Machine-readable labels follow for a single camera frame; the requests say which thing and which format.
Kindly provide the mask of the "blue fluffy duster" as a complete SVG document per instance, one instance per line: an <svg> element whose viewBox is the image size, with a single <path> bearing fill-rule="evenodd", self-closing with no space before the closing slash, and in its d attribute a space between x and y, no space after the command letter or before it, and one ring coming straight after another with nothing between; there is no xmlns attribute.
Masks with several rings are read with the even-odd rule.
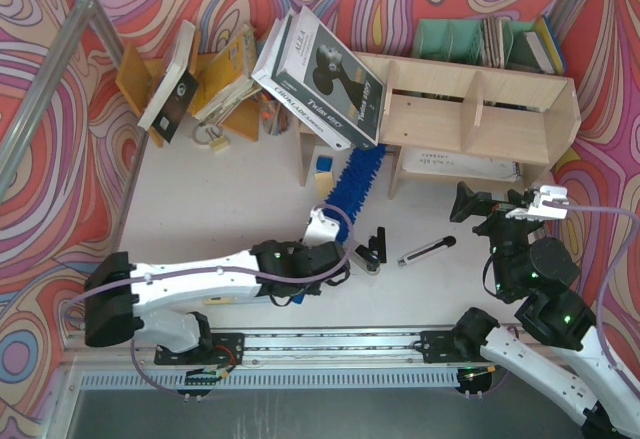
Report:
<svg viewBox="0 0 640 439"><path fill-rule="evenodd" d="M336 238L338 245L352 252L360 245L354 239L353 226L357 215L369 194L372 184L385 156L384 144L370 150L354 149L341 172L334 189L325 200L321 209L326 217L340 223L340 232Z"/></svg>

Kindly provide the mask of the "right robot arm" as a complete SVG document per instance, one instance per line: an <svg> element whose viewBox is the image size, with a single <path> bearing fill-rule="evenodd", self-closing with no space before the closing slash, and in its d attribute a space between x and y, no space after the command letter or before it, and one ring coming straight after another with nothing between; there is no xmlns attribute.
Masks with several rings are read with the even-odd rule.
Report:
<svg viewBox="0 0 640 439"><path fill-rule="evenodd" d="M466 360L479 356L525 381L563 409L584 437L636 438L639 381L609 345L601 312L572 290L579 267L560 240L529 239L545 222L563 220L577 208L560 186L511 190L500 201L458 184L450 220L482 217L472 231L490 243L484 266L494 275L490 295L506 304L519 301L515 317L524 331L566 364L532 350L476 307L453 327L453 346Z"/></svg>

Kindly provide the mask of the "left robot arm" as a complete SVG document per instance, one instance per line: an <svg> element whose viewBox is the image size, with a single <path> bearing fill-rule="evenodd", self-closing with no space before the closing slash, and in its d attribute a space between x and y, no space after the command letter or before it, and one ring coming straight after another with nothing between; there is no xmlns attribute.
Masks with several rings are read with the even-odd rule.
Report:
<svg viewBox="0 0 640 439"><path fill-rule="evenodd" d="M317 295L349 275L345 251L334 241L269 240L226 257L174 264L133 263L125 252L112 253L84 287L84 342L105 348L140 339L177 354L210 350L206 315L195 308L181 312L178 305Z"/></svg>

